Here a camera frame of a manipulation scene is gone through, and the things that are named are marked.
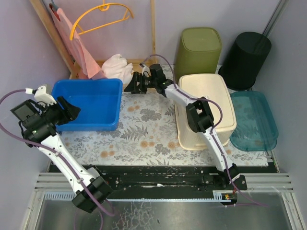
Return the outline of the white towel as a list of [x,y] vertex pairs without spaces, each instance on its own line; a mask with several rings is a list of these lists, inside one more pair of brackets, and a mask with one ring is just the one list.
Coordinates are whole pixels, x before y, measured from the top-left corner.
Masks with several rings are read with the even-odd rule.
[[121,54],[115,54],[106,60],[101,70],[106,78],[120,79],[123,84],[128,84],[132,80],[133,64],[128,63]]

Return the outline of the blue plastic tray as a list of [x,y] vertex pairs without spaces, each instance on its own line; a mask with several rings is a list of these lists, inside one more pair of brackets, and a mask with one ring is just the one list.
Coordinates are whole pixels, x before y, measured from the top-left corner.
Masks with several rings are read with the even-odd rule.
[[57,126],[59,131],[114,131],[118,127],[123,83],[119,79],[60,80],[52,96],[64,97],[81,109],[77,118]]

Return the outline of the green mesh basket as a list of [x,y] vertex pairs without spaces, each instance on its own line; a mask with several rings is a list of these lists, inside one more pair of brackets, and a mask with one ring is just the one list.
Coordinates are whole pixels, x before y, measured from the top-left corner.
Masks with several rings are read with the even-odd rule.
[[211,27],[191,27],[182,31],[174,64],[176,82],[182,76],[215,73],[222,50],[218,32]]

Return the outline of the large black plastic bin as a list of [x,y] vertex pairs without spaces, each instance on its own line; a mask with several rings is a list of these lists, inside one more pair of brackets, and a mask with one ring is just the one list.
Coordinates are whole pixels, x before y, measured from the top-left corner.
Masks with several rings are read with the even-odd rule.
[[271,48],[271,41],[262,34],[239,34],[218,72],[227,87],[236,91],[251,88]]

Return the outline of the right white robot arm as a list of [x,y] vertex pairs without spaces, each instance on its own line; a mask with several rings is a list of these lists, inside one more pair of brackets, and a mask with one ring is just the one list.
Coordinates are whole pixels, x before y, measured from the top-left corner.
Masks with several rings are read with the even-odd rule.
[[236,164],[227,160],[227,154],[216,133],[214,116],[209,106],[210,103],[214,104],[221,113],[220,117],[223,117],[219,105],[205,97],[195,98],[180,89],[174,81],[166,78],[160,64],[152,64],[148,67],[141,63],[140,66],[142,72],[133,73],[132,80],[124,91],[142,94],[147,93],[149,88],[154,88],[158,94],[185,107],[188,125],[205,141],[208,150],[213,155],[219,175],[224,177],[226,184],[234,184],[234,181],[240,177],[240,172]]

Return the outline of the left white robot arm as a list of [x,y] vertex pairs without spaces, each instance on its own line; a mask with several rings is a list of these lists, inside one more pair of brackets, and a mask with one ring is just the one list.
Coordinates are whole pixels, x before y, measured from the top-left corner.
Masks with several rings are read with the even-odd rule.
[[73,158],[56,129],[58,125],[75,120],[80,111],[79,107],[73,106],[62,96],[52,105],[39,105],[29,99],[11,110],[25,128],[21,141],[30,147],[37,147],[68,180],[75,193],[73,204],[88,213],[98,208],[114,216],[114,210],[108,211],[102,206],[113,191],[110,185],[96,166],[86,169]]

